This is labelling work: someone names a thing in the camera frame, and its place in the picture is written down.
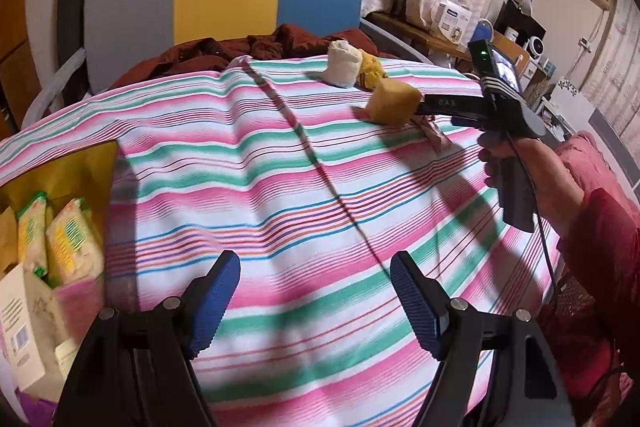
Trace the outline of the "red sleeve forearm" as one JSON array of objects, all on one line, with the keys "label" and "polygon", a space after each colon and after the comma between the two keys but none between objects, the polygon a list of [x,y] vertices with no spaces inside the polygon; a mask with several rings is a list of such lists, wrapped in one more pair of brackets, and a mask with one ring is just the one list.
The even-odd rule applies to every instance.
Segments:
[{"label": "red sleeve forearm", "polygon": [[639,379],[639,208],[589,132],[553,152],[585,198],[559,236],[567,294],[540,317],[577,424],[604,424],[623,400],[620,377]]}]

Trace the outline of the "right hand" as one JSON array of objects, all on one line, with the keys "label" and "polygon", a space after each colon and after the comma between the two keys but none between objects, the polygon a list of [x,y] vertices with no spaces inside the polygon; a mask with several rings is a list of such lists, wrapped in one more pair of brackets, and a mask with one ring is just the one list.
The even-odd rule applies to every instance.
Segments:
[{"label": "right hand", "polygon": [[513,144],[503,141],[499,133],[486,132],[477,140],[478,158],[484,162],[485,183],[497,186],[497,159],[520,155],[536,187],[541,217],[547,220],[560,237],[570,233],[577,220],[585,192],[576,183],[561,159],[546,144],[528,138],[516,139]]}]

